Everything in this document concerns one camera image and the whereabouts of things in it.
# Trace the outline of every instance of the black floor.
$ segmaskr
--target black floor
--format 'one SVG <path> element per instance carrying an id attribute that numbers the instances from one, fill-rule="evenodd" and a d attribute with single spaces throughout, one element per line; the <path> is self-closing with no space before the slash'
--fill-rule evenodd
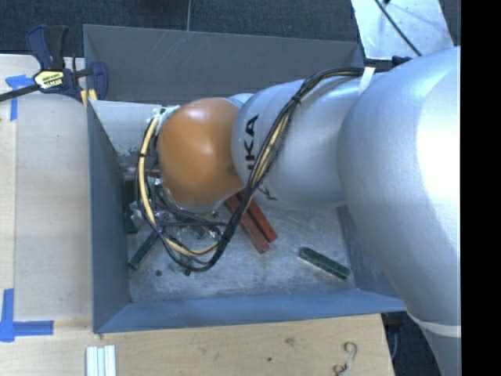
<path id="1" fill-rule="evenodd" d="M 460 45 L 461 0 L 439 2 Z M 350 0 L 0 0 L 0 52 L 27 53 L 26 33 L 39 24 L 70 28 L 65 56 L 83 56 L 83 24 L 359 42 Z M 420 329 L 403 314 L 402 322 L 397 376 L 439 376 Z"/>

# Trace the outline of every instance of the yellow label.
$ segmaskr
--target yellow label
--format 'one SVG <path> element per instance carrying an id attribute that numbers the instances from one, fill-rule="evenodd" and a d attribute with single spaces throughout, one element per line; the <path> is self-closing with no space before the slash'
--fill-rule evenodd
<path id="1" fill-rule="evenodd" d="M 36 84 L 42 89 L 52 89 L 63 84 L 64 73 L 61 71 L 42 71 L 34 77 Z"/>

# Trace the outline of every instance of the blue tape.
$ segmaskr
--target blue tape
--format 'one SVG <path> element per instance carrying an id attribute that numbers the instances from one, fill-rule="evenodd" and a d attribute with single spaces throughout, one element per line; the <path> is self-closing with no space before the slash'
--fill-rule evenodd
<path id="1" fill-rule="evenodd" d="M 31 86 L 34 84 L 33 79 L 27 77 L 26 75 L 16 75 L 14 77 L 7 77 L 5 82 L 13 89 L 23 88 L 25 86 Z M 17 119 L 17 98 L 13 98 L 10 103 L 10 121 Z"/>
<path id="2" fill-rule="evenodd" d="M 13 342 L 16 337 L 28 335 L 53 335 L 54 321 L 15 322 L 14 289 L 3 291 L 2 319 L 0 320 L 0 342 Z"/>

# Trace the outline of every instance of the green object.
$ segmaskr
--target green object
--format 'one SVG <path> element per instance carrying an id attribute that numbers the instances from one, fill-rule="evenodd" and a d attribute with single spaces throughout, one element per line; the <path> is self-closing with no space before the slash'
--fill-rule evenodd
<path id="1" fill-rule="evenodd" d="M 348 267 L 344 267 L 336 261 L 327 258 L 325 255 L 313 251 L 311 248 L 301 248 L 299 250 L 299 257 L 342 280 L 346 280 L 350 275 L 350 269 Z"/>

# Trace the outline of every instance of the wooden table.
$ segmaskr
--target wooden table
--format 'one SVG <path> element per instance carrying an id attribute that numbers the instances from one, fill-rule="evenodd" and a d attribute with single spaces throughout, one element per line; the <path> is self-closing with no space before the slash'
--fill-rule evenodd
<path id="1" fill-rule="evenodd" d="M 14 62 L 23 65 L 10 65 Z M 17 75 L 12 71 L 30 75 L 36 70 L 31 58 L 0 55 L 0 92 L 8 90 L 5 77 Z M 10 121 L 9 113 L 10 102 L 0 103 L 0 296 L 16 285 L 16 127 L 23 118 Z M 64 279 L 65 274 L 57 272 L 54 269 L 55 279 Z M 350 375 L 394 375 L 379 314 L 105 335 L 92 332 L 88 316 L 59 319 L 52 336 L 0 342 L 0 375 L 84 374 L 85 349 L 90 345 L 115 345 L 120 376 L 333 375 L 334 365 L 348 358 L 345 342 L 358 347 Z"/>

